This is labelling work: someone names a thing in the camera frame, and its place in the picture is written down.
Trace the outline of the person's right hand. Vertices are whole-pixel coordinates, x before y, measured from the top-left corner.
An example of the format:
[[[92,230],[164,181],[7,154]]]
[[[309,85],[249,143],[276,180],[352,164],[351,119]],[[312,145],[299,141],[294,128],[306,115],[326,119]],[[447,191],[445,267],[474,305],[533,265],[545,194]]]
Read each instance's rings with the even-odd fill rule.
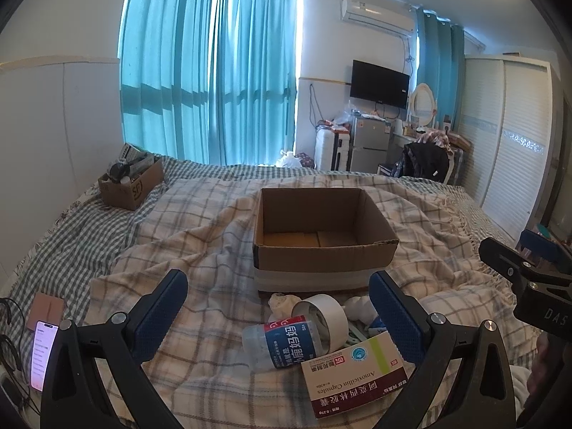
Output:
[[[535,395],[547,380],[549,375],[549,351],[549,337],[546,332],[543,332],[537,339],[536,355],[532,363],[531,374],[527,380],[527,390],[530,395]]]

